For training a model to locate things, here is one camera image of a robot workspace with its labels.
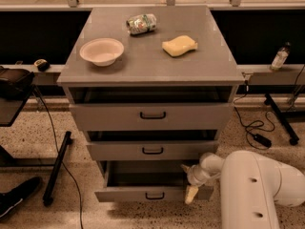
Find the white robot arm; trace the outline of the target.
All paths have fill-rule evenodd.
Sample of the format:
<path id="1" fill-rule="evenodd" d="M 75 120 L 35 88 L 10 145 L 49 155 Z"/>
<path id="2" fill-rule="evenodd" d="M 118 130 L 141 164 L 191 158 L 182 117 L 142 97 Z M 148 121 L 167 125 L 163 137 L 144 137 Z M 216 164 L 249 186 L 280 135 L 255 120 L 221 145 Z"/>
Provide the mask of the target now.
<path id="1" fill-rule="evenodd" d="M 207 181 L 220 180 L 222 229 L 280 229 L 275 207 L 305 202 L 301 171 L 254 152 L 236 151 L 225 158 L 207 153 L 182 169 L 189 182 L 187 204 Z"/>

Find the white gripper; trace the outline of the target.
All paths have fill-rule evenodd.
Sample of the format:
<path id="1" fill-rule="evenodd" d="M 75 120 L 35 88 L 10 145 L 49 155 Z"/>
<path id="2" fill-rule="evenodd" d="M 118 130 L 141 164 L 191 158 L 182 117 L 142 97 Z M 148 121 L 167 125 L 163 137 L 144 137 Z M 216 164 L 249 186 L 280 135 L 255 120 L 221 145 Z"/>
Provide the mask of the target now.
<path id="1" fill-rule="evenodd" d="M 199 164 L 187 166 L 180 165 L 182 170 L 187 174 L 187 179 L 191 185 L 188 185 L 185 193 L 185 203 L 191 204 L 198 193 L 198 187 L 204 185 L 209 179 L 210 174 Z"/>

